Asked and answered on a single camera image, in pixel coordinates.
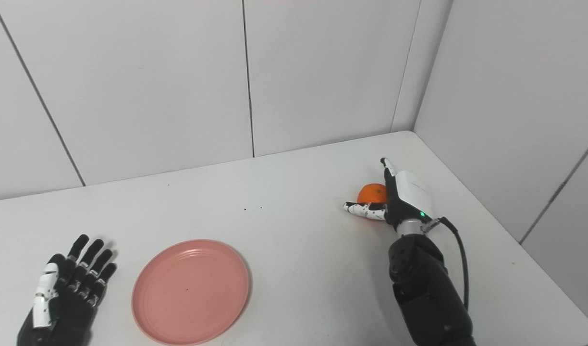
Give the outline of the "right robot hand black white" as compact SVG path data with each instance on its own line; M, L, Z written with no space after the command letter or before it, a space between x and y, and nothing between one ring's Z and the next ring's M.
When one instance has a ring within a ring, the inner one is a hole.
M381 158L386 187L386 202L345 202L349 214L385 221L397 228L407 220L423 224L434 219L432 197L424 182L409 171L397 171L388 158Z

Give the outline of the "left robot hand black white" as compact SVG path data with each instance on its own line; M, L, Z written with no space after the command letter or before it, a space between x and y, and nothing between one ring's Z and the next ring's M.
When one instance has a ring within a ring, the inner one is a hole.
M116 272L114 252L86 234L68 254L54 254L41 273L18 346L86 346L98 307Z

